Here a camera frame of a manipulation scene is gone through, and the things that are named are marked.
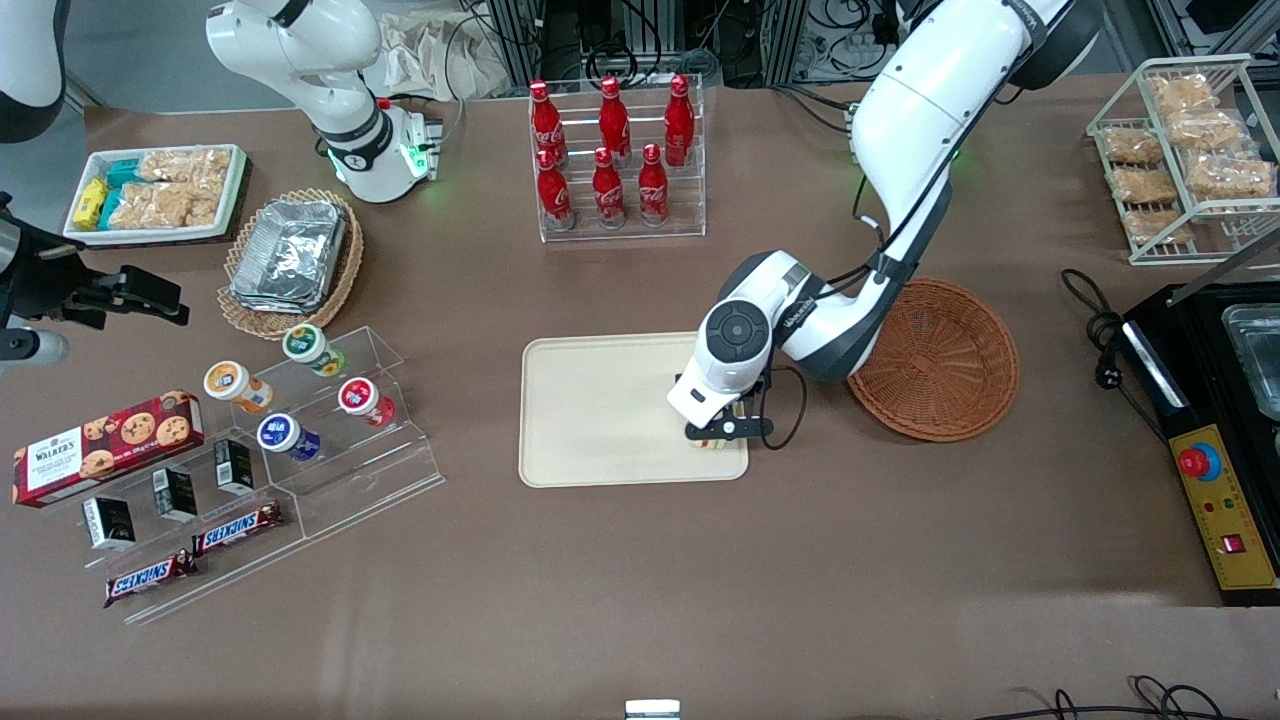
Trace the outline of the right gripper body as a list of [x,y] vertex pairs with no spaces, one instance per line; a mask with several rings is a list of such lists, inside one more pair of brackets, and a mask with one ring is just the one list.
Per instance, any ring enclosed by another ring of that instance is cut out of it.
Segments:
[[79,293],[95,290],[102,273],[84,265],[82,243],[18,219],[10,202],[10,195],[1,196],[1,360],[59,364],[69,354],[65,336],[27,323],[47,319],[101,331],[106,313],[84,304]]

